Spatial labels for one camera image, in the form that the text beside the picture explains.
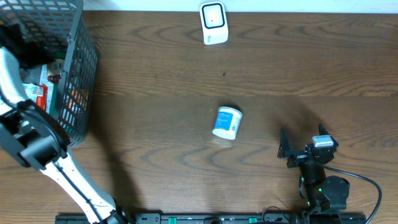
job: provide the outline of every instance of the white device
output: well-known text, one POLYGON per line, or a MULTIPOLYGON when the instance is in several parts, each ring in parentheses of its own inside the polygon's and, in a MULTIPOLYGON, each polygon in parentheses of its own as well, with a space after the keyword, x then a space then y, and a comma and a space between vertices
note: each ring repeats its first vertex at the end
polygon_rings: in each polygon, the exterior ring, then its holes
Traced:
POLYGON ((203 3, 200 8, 203 41, 206 45, 219 44, 228 40, 228 23, 223 3, 203 3))

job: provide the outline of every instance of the wooden table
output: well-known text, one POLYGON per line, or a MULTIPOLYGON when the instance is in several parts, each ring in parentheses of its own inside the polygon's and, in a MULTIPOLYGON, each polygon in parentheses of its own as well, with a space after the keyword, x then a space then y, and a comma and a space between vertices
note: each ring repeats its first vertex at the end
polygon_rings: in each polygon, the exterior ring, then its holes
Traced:
MULTIPOLYGON (((373 223, 397 223, 398 16, 228 14, 229 40, 205 46, 198 13, 84 12, 100 56, 82 166, 132 212, 261 212, 306 206, 298 169, 277 159, 279 130, 303 148, 322 122, 332 167, 383 189, 373 223), (212 135, 219 106, 244 118, 212 135)), ((373 185, 351 183, 348 211, 371 213, 373 185)), ((81 213, 52 180, 0 151, 0 222, 81 213)))

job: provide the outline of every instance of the wood grain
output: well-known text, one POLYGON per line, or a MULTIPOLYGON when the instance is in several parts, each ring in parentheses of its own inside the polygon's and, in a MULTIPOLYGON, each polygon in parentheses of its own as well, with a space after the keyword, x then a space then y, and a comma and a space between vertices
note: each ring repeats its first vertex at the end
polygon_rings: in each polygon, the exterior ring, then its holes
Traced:
MULTIPOLYGON (((84 18, 100 61, 89 132, 75 154, 124 207, 303 207, 299 171, 276 158, 279 130, 303 147, 322 122, 340 143, 330 165, 382 187, 373 223, 398 222, 398 16, 231 13, 229 40, 215 46, 203 44, 197 13, 84 18), (224 141, 211 129, 218 107, 230 104, 244 118, 238 138, 224 141)), ((369 215, 376 189, 345 178, 348 211, 369 215)), ((81 213, 59 186, 4 151, 0 186, 0 223, 81 213)))

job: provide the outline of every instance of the item in basket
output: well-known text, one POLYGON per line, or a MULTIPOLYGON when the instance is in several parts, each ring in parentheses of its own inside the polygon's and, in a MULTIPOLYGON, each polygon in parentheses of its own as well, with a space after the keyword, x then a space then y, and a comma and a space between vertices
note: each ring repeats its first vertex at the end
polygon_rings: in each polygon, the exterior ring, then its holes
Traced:
POLYGON ((47 86, 45 85, 35 85, 31 84, 23 84, 25 88, 25 92, 29 99, 35 102, 40 108, 45 110, 45 102, 47 100, 47 86))
MULTIPOLYGON (((84 109, 83 110, 79 110, 78 108, 78 112, 85 112, 87 110, 87 102, 88 101, 88 91, 87 90, 82 90, 82 93, 79 93, 79 91, 72 89, 71 91, 71 95, 72 97, 74 97, 74 99, 77 100, 77 102, 81 105, 81 107, 84 109)), ((75 110, 76 104, 75 102, 73 102, 72 99, 69 99, 69 109, 71 109, 72 111, 75 110)))
POLYGON ((47 80, 51 83, 58 84, 61 79, 64 59, 55 59, 54 62, 47 64, 47 80))

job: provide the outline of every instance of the black square outline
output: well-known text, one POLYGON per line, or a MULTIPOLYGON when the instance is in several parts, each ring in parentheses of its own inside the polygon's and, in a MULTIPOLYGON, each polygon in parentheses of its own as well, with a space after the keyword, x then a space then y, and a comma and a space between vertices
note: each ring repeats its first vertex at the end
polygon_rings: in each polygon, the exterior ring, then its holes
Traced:
POLYGON ((223 7, 222 7, 222 5, 221 5, 220 3, 214 3, 214 4, 209 4, 209 5, 203 6, 203 7, 201 8, 201 14, 202 14, 202 16, 203 16, 203 24, 205 25, 205 27, 206 27, 207 29, 220 28, 220 27, 223 27, 223 26, 225 25, 224 11, 223 11, 223 7), (215 6, 215 5, 219 5, 219 6, 220 6, 220 9, 221 9, 221 16, 223 17, 223 23, 222 23, 222 25, 220 25, 220 26, 216 26, 216 27, 211 27, 211 28, 209 28, 209 27, 206 26, 206 19, 205 19, 205 11, 204 11, 204 8, 207 7, 207 6, 215 6))

